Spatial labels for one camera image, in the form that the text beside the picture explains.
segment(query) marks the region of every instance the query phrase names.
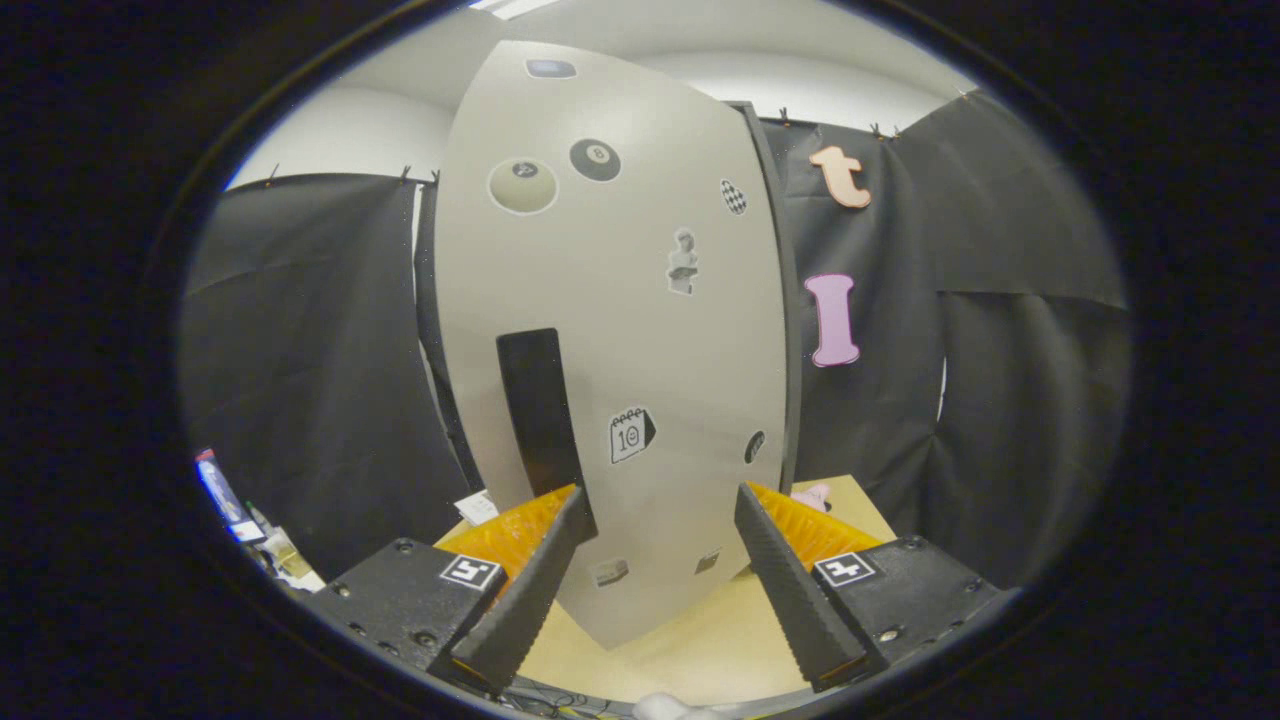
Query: calendar sticker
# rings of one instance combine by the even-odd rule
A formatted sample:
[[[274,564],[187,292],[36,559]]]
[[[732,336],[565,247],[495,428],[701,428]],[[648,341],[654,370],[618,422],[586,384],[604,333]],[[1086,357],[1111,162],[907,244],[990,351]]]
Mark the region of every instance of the calendar sticker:
[[[643,452],[658,434],[653,418],[644,407],[628,407],[609,419],[609,461],[622,462]]]

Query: wooden table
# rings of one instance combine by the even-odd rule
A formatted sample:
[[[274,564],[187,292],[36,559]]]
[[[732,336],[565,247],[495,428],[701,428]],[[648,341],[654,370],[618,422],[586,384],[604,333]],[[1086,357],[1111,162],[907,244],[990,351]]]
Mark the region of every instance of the wooden table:
[[[850,475],[795,483],[831,486],[831,515],[883,539],[895,539]],[[463,520],[442,541],[471,527]],[[553,603],[520,675],[594,697],[635,702],[654,692],[690,705],[746,702],[809,687],[759,578],[744,570],[681,616],[611,651],[595,643]]]

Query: black curtain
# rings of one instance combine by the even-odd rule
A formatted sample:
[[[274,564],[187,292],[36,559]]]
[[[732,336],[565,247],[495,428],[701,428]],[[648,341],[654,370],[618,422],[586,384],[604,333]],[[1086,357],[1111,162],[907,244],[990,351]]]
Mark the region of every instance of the black curtain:
[[[416,184],[305,176],[227,192],[179,318],[192,450],[325,578],[396,537],[434,541],[468,493],[417,341]]]
[[[769,122],[801,281],[844,273],[861,357],[804,374],[796,478],[851,473],[899,533],[1028,580],[1098,498],[1130,337],[1112,240],[1050,147],[974,92],[900,137]],[[861,161],[861,210],[808,160]],[[817,348],[812,297],[805,352]],[[946,395],[938,418],[943,368]]]

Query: white wall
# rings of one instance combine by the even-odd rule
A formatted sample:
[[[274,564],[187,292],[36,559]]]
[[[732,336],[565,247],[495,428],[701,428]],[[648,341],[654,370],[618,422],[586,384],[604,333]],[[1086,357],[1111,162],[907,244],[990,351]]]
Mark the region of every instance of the white wall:
[[[684,53],[635,61],[717,100],[748,100],[762,117],[777,117],[778,108],[786,106],[796,120],[858,129],[878,123],[886,135],[951,100],[867,70],[786,55]],[[440,169],[452,122],[452,111],[443,108],[339,81],[276,126],[228,187],[264,179],[276,163],[279,177],[398,176],[412,165],[412,177],[430,178],[431,170]]]
[[[686,82],[717,100],[749,100],[756,114],[881,132],[908,126],[954,97],[942,97],[884,76],[822,60],[748,53],[682,53],[636,63]],[[972,87],[961,87],[969,91]]]
[[[228,188],[270,177],[374,173],[430,178],[453,114],[403,95],[333,86],[301,104],[253,150]]]

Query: black rectangular slot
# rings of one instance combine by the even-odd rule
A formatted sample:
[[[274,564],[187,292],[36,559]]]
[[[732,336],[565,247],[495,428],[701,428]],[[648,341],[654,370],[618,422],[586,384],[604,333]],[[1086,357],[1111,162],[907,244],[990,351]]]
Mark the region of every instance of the black rectangular slot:
[[[498,365],[534,497],[570,483],[585,491],[564,388],[559,333],[544,328],[498,336]],[[594,520],[588,536],[595,537]]]

